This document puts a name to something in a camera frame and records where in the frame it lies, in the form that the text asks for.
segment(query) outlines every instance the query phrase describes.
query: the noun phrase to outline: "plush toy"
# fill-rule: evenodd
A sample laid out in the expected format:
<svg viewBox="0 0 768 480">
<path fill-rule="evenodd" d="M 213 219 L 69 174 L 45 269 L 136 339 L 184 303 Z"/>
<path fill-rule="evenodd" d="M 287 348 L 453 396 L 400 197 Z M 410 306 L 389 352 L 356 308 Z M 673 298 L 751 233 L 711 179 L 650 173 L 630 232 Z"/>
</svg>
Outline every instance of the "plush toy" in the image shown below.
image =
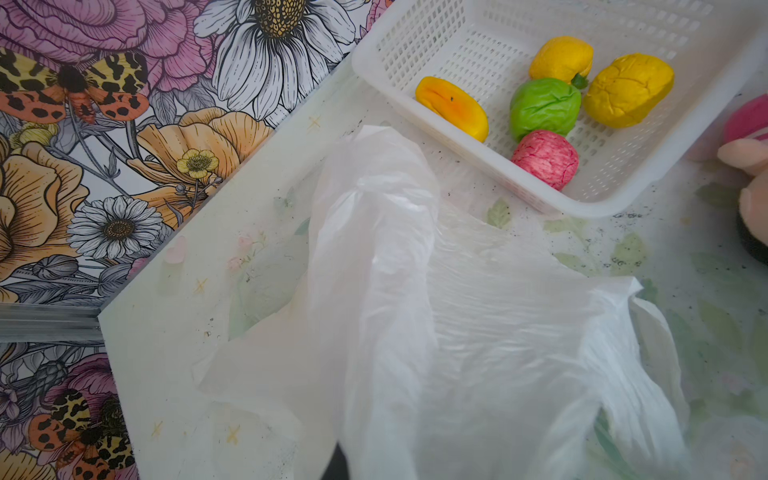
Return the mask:
<svg viewBox="0 0 768 480">
<path fill-rule="evenodd" d="M 719 159 L 755 176 L 739 198 L 741 242 L 750 255 L 768 265 L 768 94 L 733 114 L 723 138 Z"/>
<path fill-rule="evenodd" d="M 520 142 L 512 163 L 560 191 L 578 170 L 578 153 L 564 137 L 536 130 Z"/>
<path fill-rule="evenodd" d="M 626 55 L 594 78 L 584 97 L 584 110 L 608 127 L 633 127 L 673 86 L 674 70 L 665 61 L 641 53 Z"/>
<path fill-rule="evenodd" d="M 488 117 L 480 104 L 451 82 L 424 77 L 416 87 L 416 100 L 477 141 L 488 137 Z"/>
<path fill-rule="evenodd" d="M 581 92 L 557 78 L 521 85 L 509 104 L 509 131 L 516 141 L 536 130 L 562 136 L 573 130 L 581 108 Z"/>
</svg>

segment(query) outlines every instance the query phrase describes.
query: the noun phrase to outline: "green fruit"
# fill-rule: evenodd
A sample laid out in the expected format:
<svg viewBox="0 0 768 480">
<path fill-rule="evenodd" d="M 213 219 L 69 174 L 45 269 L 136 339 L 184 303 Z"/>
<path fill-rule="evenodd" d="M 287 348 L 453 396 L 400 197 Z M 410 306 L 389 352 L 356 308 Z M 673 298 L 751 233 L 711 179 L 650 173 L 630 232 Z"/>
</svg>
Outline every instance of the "green fruit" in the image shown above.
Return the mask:
<svg viewBox="0 0 768 480">
<path fill-rule="evenodd" d="M 573 130 L 581 108 L 581 92 L 557 78 L 540 78 L 518 88 L 509 104 L 509 131 L 516 141 L 536 130 L 563 137 Z"/>
</svg>

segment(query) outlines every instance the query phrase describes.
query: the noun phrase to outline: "moth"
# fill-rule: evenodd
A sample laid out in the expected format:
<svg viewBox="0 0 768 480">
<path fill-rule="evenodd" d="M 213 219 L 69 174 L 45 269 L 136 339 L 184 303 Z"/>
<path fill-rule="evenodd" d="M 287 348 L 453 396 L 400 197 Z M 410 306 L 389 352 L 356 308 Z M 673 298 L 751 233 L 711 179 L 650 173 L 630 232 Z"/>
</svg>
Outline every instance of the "moth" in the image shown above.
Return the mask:
<svg viewBox="0 0 768 480">
<path fill-rule="evenodd" d="M 112 120 L 134 120 L 149 108 L 139 91 L 147 84 L 147 59 L 138 53 L 108 55 L 78 70 L 58 72 L 0 48 L 0 111 L 25 121 L 53 124 L 65 117 L 65 101 L 83 121 L 96 123 L 92 102 Z"/>
<path fill-rule="evenodd" d="M 93 422 L 83 394 L 67 389 L 54 400 L 51 413 L 37 415 L 29 423 L 29 443 L 53 455 L 57 471 L 72 465 L 73 480 L 114 480 L 115 470 L 135 463 L 124 426 L 110 425 L 119 423 L 109 415 L 115 409 L 117 398 L 108 399 L 102 407 L 104 419 Z"/>
</svg>

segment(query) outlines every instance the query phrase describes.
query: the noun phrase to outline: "white plastic basket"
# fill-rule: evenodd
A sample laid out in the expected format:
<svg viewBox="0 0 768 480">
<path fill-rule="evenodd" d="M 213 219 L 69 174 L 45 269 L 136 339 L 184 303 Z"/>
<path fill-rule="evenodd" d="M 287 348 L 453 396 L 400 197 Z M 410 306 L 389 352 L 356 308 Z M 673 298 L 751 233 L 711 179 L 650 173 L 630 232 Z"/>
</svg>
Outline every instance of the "white plastic basket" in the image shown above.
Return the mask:
<svg viewBox="0 0 768 480">
<path fill-rule="evenodd" d="M 675 87 L 646 118 L 614 130 L 582 110 L 568 140 L 581 166 L 562 192 L 514 165 L 509 101 L 549 38 L 594 47 L 590 79 L 640 52 L 667 61 Z M 605 217 L 663 177 L 761 65 L 768 45 L 759 5 L 740 0 L 397 0 L 353 53 L 355 72 L 394 108 L 537 209 Z M 427 75 L 485 109 L 480 144 L 415 100 Z"/>
</svg>

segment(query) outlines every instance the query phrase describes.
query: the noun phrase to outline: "daisy center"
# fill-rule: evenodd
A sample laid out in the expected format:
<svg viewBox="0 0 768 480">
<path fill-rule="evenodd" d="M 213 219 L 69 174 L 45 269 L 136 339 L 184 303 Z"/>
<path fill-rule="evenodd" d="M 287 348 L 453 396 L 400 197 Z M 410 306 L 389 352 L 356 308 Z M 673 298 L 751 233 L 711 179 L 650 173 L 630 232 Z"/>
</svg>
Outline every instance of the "daisy center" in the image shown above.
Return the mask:
<svg viewBox="0 0 768 480">
<path fill-rule="evenodd" d="M 208 171 L 210 162 L 210 157 L 205 155 L 192 155 L 187 159 L 187 168 L 189 168 L 190 171 Z"/>
<path fill-rule="evenodd" d="M 122 218 L 112 220 L 104 225 L 104 236 L 109 240 L 123 240 L 128 238 L 136 230 L 136 225 Z"/>
<path fill-rule="evenodd" d="M 306 0 L 253 0 L 253 10 L 267 37 L 285 38 L 301 21 Z"/>
</svg>

